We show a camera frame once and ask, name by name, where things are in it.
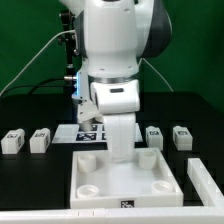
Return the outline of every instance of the circular recess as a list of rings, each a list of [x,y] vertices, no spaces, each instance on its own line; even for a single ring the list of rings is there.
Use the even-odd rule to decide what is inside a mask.
[[[93,198],[99,195],[99,188],[95,185],[83,185],[77,189],[78,198]]]
[[[152,184],[153,193],[172,193],[173,191],[173,185],[167,181],[160,180]]]

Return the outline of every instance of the white container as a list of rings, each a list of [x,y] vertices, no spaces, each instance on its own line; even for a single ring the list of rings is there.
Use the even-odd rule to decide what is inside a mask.
[[[96,157],[96,168],[92,172],[80,172],[78,158],[89,153]],[[142,168],[139,158],[148,153],[152,153],[153,159],[150,158],[151,162],[148,158],[146,160],[153,166],[145,164]],[[165,189],[155,192],[153,186],[158,181],[169,183],[172,190]],[[95,186],[99,194],[94,197],[80,197],[78,189],[85,185]],[[158,189],[164,188],[164,184],[158,187]],[[113,162],[108,151],[73,152],[70,193],[72,209],[178,207],[182,205],[183,193],[158,148],[135,149],[132,159],[121,163]]]

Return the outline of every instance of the white platform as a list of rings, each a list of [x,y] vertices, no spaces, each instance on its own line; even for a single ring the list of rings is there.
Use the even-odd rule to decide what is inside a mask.
[[[139,152],[153,150],[157,155],[154,169],[139,167]],[[96,170],[83,173],[78,168],[78,157],[96,156]],[[96,197],[78,198],[77,189],[93,185]],[[132,160],[114,163],[107,151],[74,152],[70,193],[71,208],[121,208],[182,206],[183,193],[167,166],[160,150],[137,149]]]
[[[93,124],[94,129],[89,132],[79,130],[77,124],[62,124],[59,125],[52,143],[97,143],[106,142],[106,135],[103,124]],[[135,142],[142,142],[142,136],[139,125],[136,123],[136,138]]]

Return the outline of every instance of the cable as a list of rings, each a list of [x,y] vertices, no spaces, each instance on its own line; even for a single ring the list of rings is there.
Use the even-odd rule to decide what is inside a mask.
[[[57,35],[55,35],[54,37],[52,37],[47,44],[31,59],[31,61],[19,72],[19,74],[10,82],[8,83],[5,88],[0,92],[0,98],[3,95],[3,93],[7,90],[7,88],[9,86],[11,86],[26,70],[27,68],[38,58],[38,56],[51,44],[51,42],[53,42],[54,39],[56,39],[58,36],[65,34],[65,33],[75,33],[75,39],[76,39],[76,43],[77,42],[77,34],[75,30],[69,30],[69,31],[64,31],[61,33],[58,33]]]
[[[15,86],[15,87],[12,87],[10,89],[7,89],[4,91],[4,93],[2,94],[1,98],[3,98],[3,96],[5,96],[8,92],[11,92],[12,90],[15,90],[15,89],[19,89],[19,88],[34,88],[34,87],[37,87],[37,88],[63,88],[63,87],[66,87],[65,85],[59,85],[59,86],[56,86],[56,85],[52,85],[52,86],[43,86],[43,85],[24,85],[24,86]]]
[[[167,85],[167,87],[170,89],[171,92],[174,92],[173,88],[171,87],[171,85],[167,82],[167,80],[162,76],[161,73],[159,73],[158,70],[156,70],[145,58],[141,58],[142,61],[144,61],[163,81],[164,83]]]
[[[45,85],[45,84],[47,84],[47,83],[55,82],[55,81],[64,81],[64,79],[63,79],[63,78],[51,78],[51,79],[44,80],[44,81],[38,83],[38,85],[34,86],[34,87],[28,92],[28,94],[29,94],[29,95],[32,95],[32,94],[39,88],[39,86],[43,86],[43,85]]]

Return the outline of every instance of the white plastic piece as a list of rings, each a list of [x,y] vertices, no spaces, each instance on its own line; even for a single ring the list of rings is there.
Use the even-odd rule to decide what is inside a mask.
[[[142,169],[151,170],[157,162],[157,152],[154,149],[139,152],[139,166]]]
[[[23,146],[25,132],[23,129],[9,131],[1,140],[3,154],[17,154]]]
[[[139,153],[152,150],[157,154],[154,169],[140,168]],[[89,153],[95,154],[97,169],[91,173],[80,172],[78,157]],[[92,198],[78,198],[77,189],[83,185],[96,186],[100,194]],[[153,190],[153,186],[157,187],[157,192]],[[108,151],[73,152],[70,192],[70,207],[72,209],[183,205],[183,193],[160,150],[156,148],[135,149],[133,157],[122,163],[112,162]]]
[[[167,207],[132,209],[64,209],[0,213],[1,224],[223,224],[224,209]]]
[[[91,97],[103,115],[138,111],[138,93],[137,80],[118,84],[91,83]]]
[[[204,206],[224,207],[224,196],[200,159],[188,159],[187,173]]]
[[[173,141],[178,151],[191,151],[193,137],[186,127],[176,126],[173,128]]]
[[[103,121],[111,158],[117,162],[129,159],[134,153],[135,114],[105,115]]]
[[[78,168],[80,172],[91,173],[96,170],[96,156],[93,153],[80,154],[78,156]]]
[[[31,153],[45,153],[51,143],[51,133],[47,128],[36,130],[30,139]]]
[[[148,147],[156,147],[163,151],[163,135],[159,128],[153,126],[146,128],[146,142]]]
[[[99,188],[94,185],[83,185],[77,189],[78,198],[93,198],[99,195]]]

